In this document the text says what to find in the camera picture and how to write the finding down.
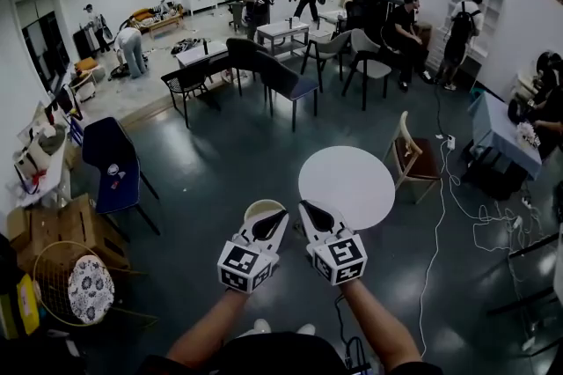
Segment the pants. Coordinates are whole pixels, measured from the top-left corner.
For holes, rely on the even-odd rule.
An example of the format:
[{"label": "pants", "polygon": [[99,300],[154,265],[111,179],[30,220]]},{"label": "pants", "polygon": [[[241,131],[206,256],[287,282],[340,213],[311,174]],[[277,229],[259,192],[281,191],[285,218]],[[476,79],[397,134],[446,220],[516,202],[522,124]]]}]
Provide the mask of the pants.
[{"label": "pants", "polygon": [[254,41],[254,34],[256,34],[256,28],[258,26],[267,25],[267,13],[263,14],[254,14],[252,17],[252,21],[248,23],[248,27],[246,28],[246,38],[248,40]]},{"label": "pants", "polygon": [[132,78],[140,77],[146,72],[144,67],[143,52],[141,49],[141,33],[134,33],[123,47],[123,55],[129,67]]},{"label": "pants", "polygon": [[104,39],[104,30],[99,29],[98,31],[96,31],[94,33],[94,35],[96,36],[96,40],[99,43],[99,49],[101,49],[102,53],[104,51],[109,52],[109,45],[107,44],[106,40]]},{"label": "pants", "polygon": [[307,4],[311,8],[311,15],[313,17],[313,21],[318,21],[317,0],[300,0],[299,5],[296,8],[296,13],[294,13],[293,16],[301,18],[301,14],[303,13],[303,9],[305,8],[305,6]]},{"label": "pants", "polygon": [[413,80],[413,70],[416,70],[417,73],[424,72],[426,69],[424,61],[426,60],[428,52],[422,45],[419,45],[413,39],[400,36],[397,41],[394,42],[393,47],[403,53],[401,74],[398,77],[399,82],[410,83]]}]

